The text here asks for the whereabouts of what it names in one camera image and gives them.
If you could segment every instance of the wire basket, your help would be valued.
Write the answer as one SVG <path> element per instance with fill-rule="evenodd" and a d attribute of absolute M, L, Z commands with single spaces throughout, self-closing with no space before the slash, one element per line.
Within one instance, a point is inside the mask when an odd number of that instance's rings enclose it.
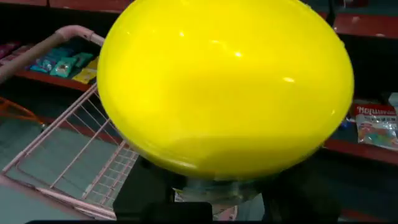
<path fill-rule="evenodd" d="M 95 218 L 115 219 L 112 204 L 138 153 L 118 134 L 94 84 L 4 169 Z"/>

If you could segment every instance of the pink shopping cart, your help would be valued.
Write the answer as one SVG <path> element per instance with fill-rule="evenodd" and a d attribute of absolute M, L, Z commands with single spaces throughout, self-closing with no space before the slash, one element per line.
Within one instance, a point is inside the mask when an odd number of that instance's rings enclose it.
<path fill-rule="evenodd" d="M 1 67 L 0 83 L 74 36 L 104 42 L 84 27 L 63 27 Z M 114 220 L 112 204 L 137 157 L 102 109 L 94 84 L 3 168 L 0 184 L 79 219 Z M 215 218 L 234 220 L 236 213 L 233 207 Z"/>

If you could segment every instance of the shopping cart handle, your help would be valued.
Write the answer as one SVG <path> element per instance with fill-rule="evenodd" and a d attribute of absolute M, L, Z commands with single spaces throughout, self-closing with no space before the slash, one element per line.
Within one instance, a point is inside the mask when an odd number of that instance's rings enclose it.
<path fill-rule="evenodd" d="M 72 25 L 65 26 L 57 30 L 53 35 L 33 46 L 24 54 L 14 58 L 7 64 L 0 67 L 0 84 L 7 80 L 10 76 L 30 65 L 35 59 L 45 55 L 53 47 L 68 41 L 72 37 L 82 37 L 95 44 L 102 45 L 104 39 L 82 26 Z"/>

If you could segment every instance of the store shelf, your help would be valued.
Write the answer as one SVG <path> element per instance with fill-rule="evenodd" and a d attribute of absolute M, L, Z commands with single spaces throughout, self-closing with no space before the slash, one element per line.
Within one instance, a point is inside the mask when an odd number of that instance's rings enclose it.
<path fill-rule="evenodd" d="M 381 220 L 379 218 L 372 217 L 367 214 L 363 214 L 361 212 L 357 212 L 355 210 L 343 209 L 341 211 L 341 216 L 343 218 L 349 218 L 350 220 L 355 220 L 355 222 L 385 222 L 385 220 Z"/>
<path fill-rule="evenodd" d="M 398 152 L 381 147 L 338 139 L 329 139 L 323 146 L 331 151 L 398 165 Z"/>
<path fill-rule="evenodd" d="M 40 82 L 50 83 L 53 85 L 58 85 L 62 87 L 71 88 L 74 90 L 86 91 L 89 89 L 90 85 L 82 84 L 80 82 L 76 82 L 75 80 L 55 77 L 45 73 L 40 72 L 32 72 L 32 71 L 21 71 L 15 74 L 17 77 L 28 78 L 31 80 L 37 80 Z"/>
<path fill-rule="evenodd" d="M 132 0 L 49 0 L 50 7 L 101 12 L 123 12 Z"/>
<path fill-rule="evenodd" d="M 338 14 L 335 30 L 339 34 L 398 38 L 398 17 L 364 14 Z"/>
<path fill-rule="evenodd" d="M 47 0 L 0 0 L 0 3 L 26 4 L 31 6 L 46 6 Z"/>

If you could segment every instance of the balloon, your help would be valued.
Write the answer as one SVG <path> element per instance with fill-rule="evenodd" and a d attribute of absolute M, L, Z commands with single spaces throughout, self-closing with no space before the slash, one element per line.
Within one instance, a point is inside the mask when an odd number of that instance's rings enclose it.
<path fill-rule="evenodd" d="M 332 134 L 353 70 L 334 30 L 297 0 L 136 0 L 106 37 L 98 91 L 154 164 L 250 179 L 304 160 Z"/>

